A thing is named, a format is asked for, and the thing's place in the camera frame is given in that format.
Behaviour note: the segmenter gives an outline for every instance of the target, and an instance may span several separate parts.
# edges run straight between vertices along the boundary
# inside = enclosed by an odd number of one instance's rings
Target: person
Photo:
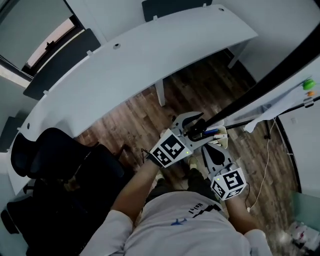
[[[238,196],[226,200],[227,219],[210,183],[197,170],[196,158],[188,164],[188,190],[174,191],[157,175],[159,167],[147,160],[80,256],[272,255],[244,202]]]

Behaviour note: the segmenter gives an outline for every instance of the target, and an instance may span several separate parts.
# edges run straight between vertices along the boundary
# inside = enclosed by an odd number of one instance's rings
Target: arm
[[[159,167],[151,160],[147,160],[133,176],[128,184],[121,190],[115,199],[111,210],[127,215],[135,223],[146,198],[149,194]]]
[[[236,231],[245,234],[258,229],[256,220],[247,211],[245,203],[239,196],[234,196],[225,201],[229,213],[229,221]]]

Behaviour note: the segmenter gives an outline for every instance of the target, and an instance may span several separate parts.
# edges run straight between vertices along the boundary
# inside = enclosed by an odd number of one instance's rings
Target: white wall
[[[292,147],[302,193],[320,198],[320,100],[279,118]]]
[[[23,95],[25,88],[0,76],[0,135],[8,117],[19,111],[29,114],[37,101]]]
[[[258,100],[252,102],[251,104],[247,105],[246,107],[240,109],[236,113],[228,116],[228,118],[225,119],[225,125],[229,126],[233,124],[238,124],[243,121],[251,120],[255,118],[254,116],[251,116],[250,113],[252,113],[257,108],[259,109],[260,106],[267,104],[268,102],[272,101],[273,99],[282,95],[283,93],[287,92],[293,87],[297,86],[298,84],[308,79],[309,77],[314,79],[317,84],[320,84],[320,56],[318,56],[318,58],[312,61],[309,65],[305,66],[295,75],[290,77],[288,80],[280,84],[277,88],[273,89],[272,91],[265,94]],[[317,85],[315,89],[317,90],[317,95],[320,95],[320,86]],[[302,103],[303,103],[302,101],[296,102],[294,106]],[[239,117],[246,116],[247,114],[248,114],[247,118],[238,119]]]
[[[101,44],[145,22],[143,0],[66,0]]]
[[[70,16],[63,0],[19,0],[0,23],[0,55],[21,69]]]
[[[259,37],[240,57],[256,81],[283,61],[318,25],[314,0],[216,0],[252,27]]]
[[[7,153],[0,153],[0,212],[15,197],[7,172]],[[0,254],[2,256],[25,256],[27,244],[21,234],[9,234],[0,218]]]

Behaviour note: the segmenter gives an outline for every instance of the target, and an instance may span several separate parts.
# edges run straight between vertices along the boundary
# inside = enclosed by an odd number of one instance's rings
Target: white desk
[[[50,127],[75,137],[153,84],[163,104],[163,78],[243,43],[240,53],[256,36],[222,5],[185,10],[144,23],[109,41],[65,74],[34,107],[20,131],[32,141]],[[116,44],[120,44],[118,49],[114,49]],[[9,175],[17,193],[28,178],[13,170]]]

